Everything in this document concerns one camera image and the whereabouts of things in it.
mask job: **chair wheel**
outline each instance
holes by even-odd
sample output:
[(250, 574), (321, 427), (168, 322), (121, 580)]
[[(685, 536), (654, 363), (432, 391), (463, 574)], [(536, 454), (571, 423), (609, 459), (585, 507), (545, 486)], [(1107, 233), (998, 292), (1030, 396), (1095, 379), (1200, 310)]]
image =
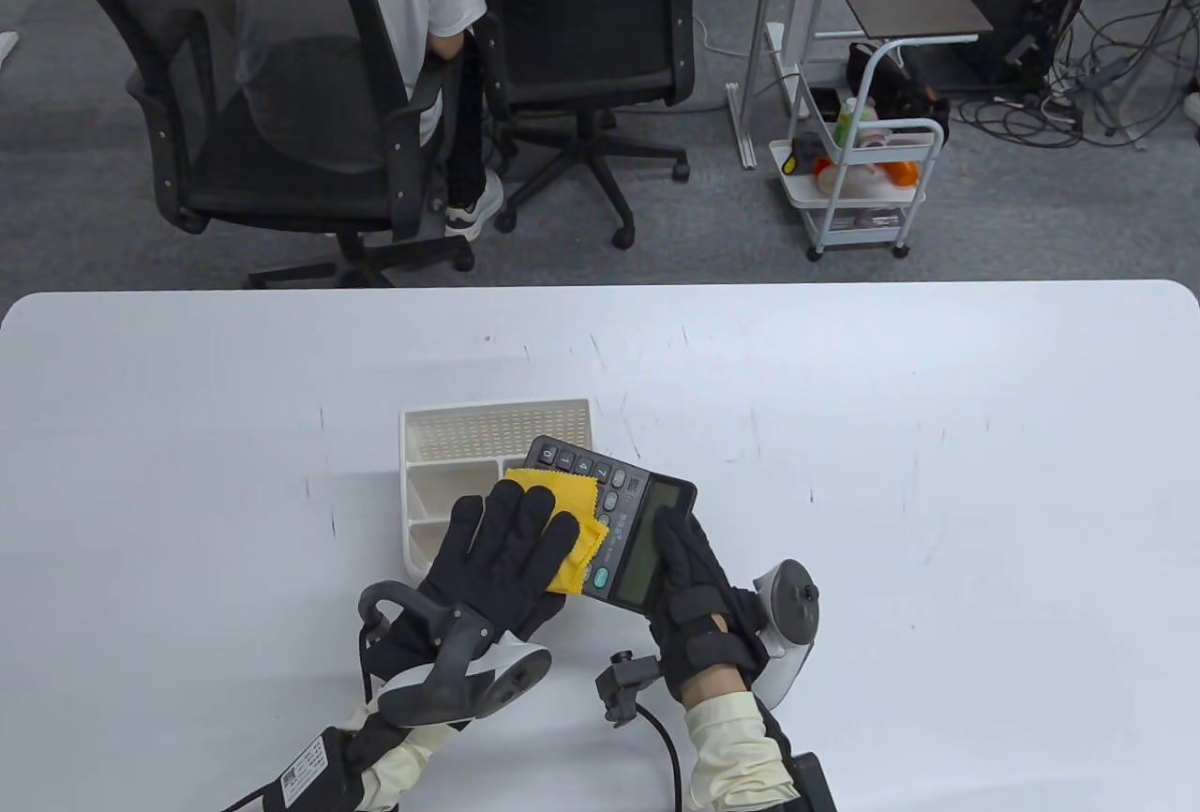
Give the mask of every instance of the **chair wheel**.
[(616, 234), (612, 234), (612, 245), (617, 249), (629, 249), (634, 246), (634, 228), (618, 228)]

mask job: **chair base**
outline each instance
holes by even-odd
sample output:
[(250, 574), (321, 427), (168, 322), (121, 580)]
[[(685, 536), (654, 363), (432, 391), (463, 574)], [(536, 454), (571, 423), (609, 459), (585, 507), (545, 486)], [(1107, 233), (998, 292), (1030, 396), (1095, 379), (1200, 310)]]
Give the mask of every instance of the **chair base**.
[(505, 140), (502, 140), (502, 146), (506, 144), (510, 152), (515, 152), (511, 140), (521, 139), (522, 143), (535, 144), (535, 146), (558, 149), (558, 155), (538, 170), (533, 178), (528, 179), (520, 191), (509, 197), (508, 211), (502, 212), (496, 218), (496, 228), (502, 234), (510, 233), (516, 228), (517, 209), (524, 200), (541, 193), (575, 166), (588, 166), (596, 181), (600, 182), (601, 190), (605, 191), (605, 196), (613, 204), (613, 209), (617, 209), (617, 215), (620, 216), (620, 228), (612, 234), (612, 245), (617, 249), (629, 249), (630, 246), (634, 246), (636, 236), (634, 211), (629, 207), (625, 194), (617, 185), (617, 179), (613, 178), (606, 157), (674, 160), (676, 166), (671, 176), (678, 182), (686, 182), (691, 178), (691, 168), (688, 164), (688, 151), (680, 146), (662, 146), (662, 144), (641, 143), (641, 140), (601, 133), (605, 127), (610, 126), (608, 119), (611, 116), (612, 113), (608, 113), (607, 109), (596, 110), (596, 113), (577, 113), (575, 136), (546, 131), (542, 127), (510, 127), (505, 131)]
[(457, 271), (475, 267), (475, 254), (467, 237), (438, 237), (427, 241), (394, 242), (386, 247), (365, 247), (362, 236), (347, 230), (337, 235), (341, 258), (295, 264), (287, 269), (268, 269), (251, 272), (245, 287), (265, 290), (271, 284), (289, 284), (296, 281), (331, 279), (334, 288), (390, 288), (392, 283), (383, 275), (385, 269), (396, 266), (422, 266), (450, 259)]

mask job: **calculator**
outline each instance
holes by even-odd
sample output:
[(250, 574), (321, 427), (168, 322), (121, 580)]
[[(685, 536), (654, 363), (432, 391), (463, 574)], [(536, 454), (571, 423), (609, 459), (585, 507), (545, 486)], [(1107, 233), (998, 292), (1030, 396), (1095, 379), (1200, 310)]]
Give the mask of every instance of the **calculator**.
[(550, 437), (533, 440), (524, 464), (596, 479), (600, 491), (595, 517), (607, 525), (608, 536), (587, 569), (583, 595), (644, 612), (662, 582), (654, 518), (660, 509), (677, 509), (690, 516), (696, 486)]

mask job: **calculator keypad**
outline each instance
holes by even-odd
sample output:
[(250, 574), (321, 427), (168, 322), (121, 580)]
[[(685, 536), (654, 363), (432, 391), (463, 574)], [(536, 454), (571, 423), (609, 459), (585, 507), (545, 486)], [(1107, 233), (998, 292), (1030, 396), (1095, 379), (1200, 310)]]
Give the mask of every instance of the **calculator keypad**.
[(576, 475), (595, 477), (600, 482), (595, 516), (596, 521), (608, 528), (608, 537), (589, 566), (583, 593), (601, 600), (607, 597), (608, 590), (613, 588), (613, 579), (620, 571), (620, 561), (629, 540), (632, 537), (634, 523), (650, 473), (552, 438), (540, 438), (534, 441), (526, 465), (570, 470)]

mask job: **label sticker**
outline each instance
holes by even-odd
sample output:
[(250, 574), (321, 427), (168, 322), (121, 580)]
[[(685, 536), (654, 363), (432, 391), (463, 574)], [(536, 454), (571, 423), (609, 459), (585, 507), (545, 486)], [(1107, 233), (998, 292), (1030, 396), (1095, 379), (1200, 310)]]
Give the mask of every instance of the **label sticker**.
[(283, 807), (290, 808), (300, 794), (308, 789), (308, 784), (317, 780), (318, 774), (328, 768), (329, 757), (325, 756), (325, 740), (318, 736), (280, 776), (280, 787), (283, 788)]

